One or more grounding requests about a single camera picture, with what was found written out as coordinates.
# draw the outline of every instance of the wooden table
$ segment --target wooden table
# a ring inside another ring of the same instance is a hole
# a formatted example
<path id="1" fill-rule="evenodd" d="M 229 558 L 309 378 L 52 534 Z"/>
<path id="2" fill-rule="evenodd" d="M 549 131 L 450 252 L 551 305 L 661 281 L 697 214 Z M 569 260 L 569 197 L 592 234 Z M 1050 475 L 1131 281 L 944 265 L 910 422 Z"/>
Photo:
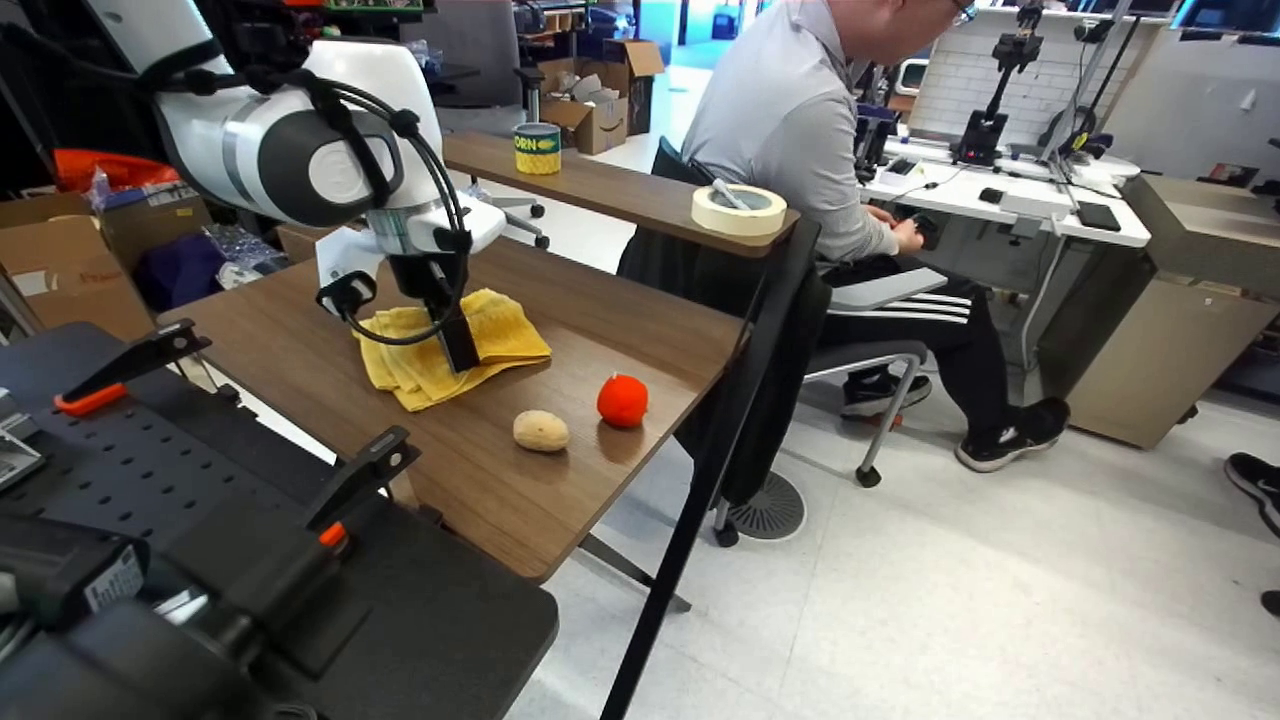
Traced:
<path id="1" fill-rule="evenodd" d="M 195 319 L 195 330 L 213 340 L 204 356 L 222 371 L 339 456 L 404 422 L 423 453 L 410 469 L 422 499 L 515 575 L 549 578 L 715 382 L 738 351 L 739 319 L 511 240 L 473 260 L 473 289 L 520 298 L 555 356 L 549 369 L 504 371 L 422 417 L 369 386 L 351 330 L 314 305 L 316 265 L 174 314 Z M 648 382 L 645 432 L 595 422 L 595 386 L 614 371 Z M 524 407 L 569 421 L 569 456 L 531 456 L 511 443 L 511 417 Z"/>
<path id="2" fill-rule="evenodd" d="M 632 220 L 672 240 L 705 242 L 732 256 L 764 260 L 767 247 L 796 222 L 796 211 L 789 211 L 785 227 L 773 234 L 720 234 L 692 220 L 692 186 L 681 179 L 626 173 L 614 164 L 586 161 L 575 150 L 563 150 L 563 173 L 555 176 L 520 176 L 511 164 L 511 139 L 480 131 L 450 131 L 443 164 L 470 176 L 486 176 L 507 186 Z"/>

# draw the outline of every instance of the tape roll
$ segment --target tape roll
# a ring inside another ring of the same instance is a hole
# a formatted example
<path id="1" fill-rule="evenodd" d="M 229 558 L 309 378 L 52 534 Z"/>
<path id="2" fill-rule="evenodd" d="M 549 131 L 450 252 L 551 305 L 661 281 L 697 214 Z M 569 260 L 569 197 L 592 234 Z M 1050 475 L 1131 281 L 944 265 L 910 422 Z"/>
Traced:
<path id="1" fill-rule="evenodd" d="M 511 134 L 520 176 L 555 176 L 560 173 L 560 127 L 555 122 L 520 122 Z"/>
<path id="2" fill-rule="evenodd" d="M 785 214 L 789 214 L 789 198 L 779 198 L 767 186 L 714 183 L 692 190 L 692 220 L 709 233 L 767 240 L 773 233 L 785 227 Z"/>

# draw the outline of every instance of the gray shirt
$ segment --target gray shirt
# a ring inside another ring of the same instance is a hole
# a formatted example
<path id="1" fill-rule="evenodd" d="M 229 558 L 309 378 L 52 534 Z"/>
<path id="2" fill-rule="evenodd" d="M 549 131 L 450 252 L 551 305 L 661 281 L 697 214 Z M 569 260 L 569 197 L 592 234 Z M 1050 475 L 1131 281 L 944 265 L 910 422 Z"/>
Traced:
<path id="1" fill-rule="evenodd" d="M 824 260 L 902 252 L 854 173 L 854 77 L 830 0 L 779 0 L 732 43 L 685 134 L 720 179 L 773 186 L 822 222 Z"/>

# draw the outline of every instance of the potato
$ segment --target potato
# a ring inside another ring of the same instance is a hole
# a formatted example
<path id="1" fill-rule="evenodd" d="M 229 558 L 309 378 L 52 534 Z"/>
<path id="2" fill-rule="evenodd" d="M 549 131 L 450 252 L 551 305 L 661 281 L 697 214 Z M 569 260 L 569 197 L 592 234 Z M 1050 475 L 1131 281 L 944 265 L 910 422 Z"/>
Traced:
<path id="1" fill-rule="evenodd" d="M 569 422 L 551 410 L 531 407 L 511 421 L 511 439 L 527 453 L 555 456 L 569 446 Z"/>

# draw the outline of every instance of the gray floor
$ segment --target gray floor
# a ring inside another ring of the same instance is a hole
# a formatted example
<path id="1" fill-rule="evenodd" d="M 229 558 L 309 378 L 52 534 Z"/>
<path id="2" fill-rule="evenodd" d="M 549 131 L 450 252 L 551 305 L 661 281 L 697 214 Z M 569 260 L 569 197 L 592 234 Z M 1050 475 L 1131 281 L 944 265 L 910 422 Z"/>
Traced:
<path id="1" fill-rule="evenodd" d="M 669 67 L 661 127 L 681 139 L 705 71 Z M 651 134 L 601 161 L 648 169 Z M 614 267 L 627 222 L 549 206 L 551 252 Z M 863 429 L 808 386 L 778 461 L 808 499 L 789 544 L 699 544 L 645 671 L 645 720 L 1273 720 L 1280 714 L 1275 534 L 1219 461 L 1273 461 L 1280 417 L 1208 396 L 1156 453 L 1070 432 L 1002 475 L 953 461 L 960 410 L 936 390 L 904 417 L 856 486 Z M 687 486 L 664 446 L 601 534 L 656 566 Z M 515 720 L 601 714 L 640 591 L 588 554 L 549 584 L 560 638 Z"/>

